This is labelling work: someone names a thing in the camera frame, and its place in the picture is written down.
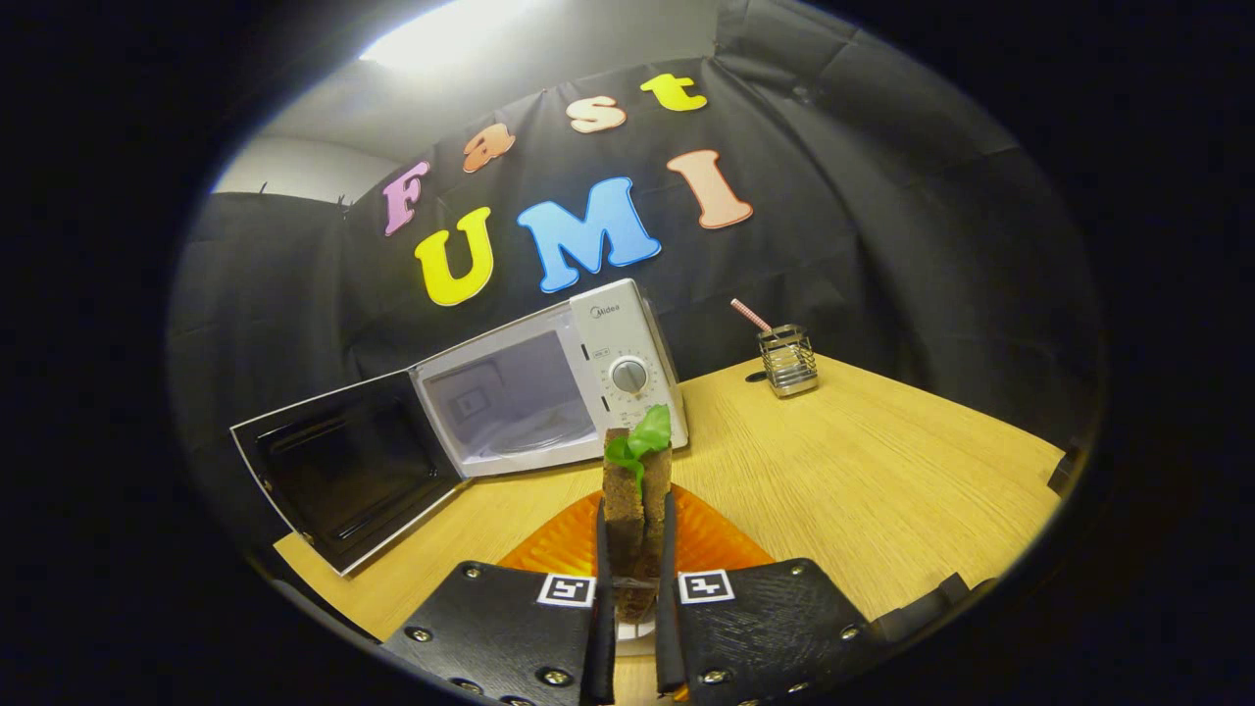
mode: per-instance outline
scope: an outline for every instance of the letter m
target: letter m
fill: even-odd
[[[541,291],[552,292],[571,286],[580,272],[567,263],[565,251],[590,272],[601,271],[601,243],[610,238],[606,260],[616,266],[653,257],[663,245],[645,232],[628,192],[631,179],[607,178],[589,189],[589,207],[581,221],[552,201],[537,203],[518,213],[518,224],[532,231],[536,252],[545,267]]]

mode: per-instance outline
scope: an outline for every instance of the pen holder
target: pen holder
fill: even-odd
[[[759,332],[758,350],[776,398],[788,398],[820,385],[814,351],[804,326],[784,324]]]

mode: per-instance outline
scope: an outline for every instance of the straw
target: straw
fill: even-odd
[[[772,326],[767,325],[767,321],[764,321],[762,316],[759,316],[753,310],[750,310],[749,306],[745,306],[744,303],[742,303],[740,298],[733,298],[732,300],[732,307],[735,308],[735,310],[738,310],[738,311],[740,311],[740,315],[745,316],[747,319],[749,319],[750,322],[753,322],[756,326],[763,329],[763,332],[772,334],[772,337],[774,337],[776,340],[781,339],[781,334],[773,331]],[[789,342],[788,347],[789,347],[789,350],[793,351],[793,355],[798,357],[798,361],[801,361],[802,360],[802,351],[797,349],[797,345],[793,344],[793,342]]]
[[[740,311],[740,315],[745,316],[747,319],[749,319],[756,326],[763,329],[763,332],[771,332],[772,331],[772,326],[767,325],[767,321],[764,321],[762,319],[762,316],[759,316],[758,313],[750,311],[749,306],[745,306],[744,303],[742,303],[739,298],[733,298],[732,300],[732,307],[735,308],[735,310],[738,310],[738,311]]]

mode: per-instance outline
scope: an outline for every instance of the microwave control panel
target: microwave control panel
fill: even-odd
[[[650,408],[668,405],[671,444],[685,446],[679,390],[664,372],[666,352],[654,342],[636,283],[625,278],[574,296],[571,312],[611,424],[634,428]]]

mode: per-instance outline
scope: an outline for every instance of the microwave dial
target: microwave dial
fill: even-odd
[[[615,387],[628,395],[638,395],[645,390],[645,384],[649,382],[649,372],[645,370],[644,361],[634,356],[624,356],[610,367],[610,380]]]

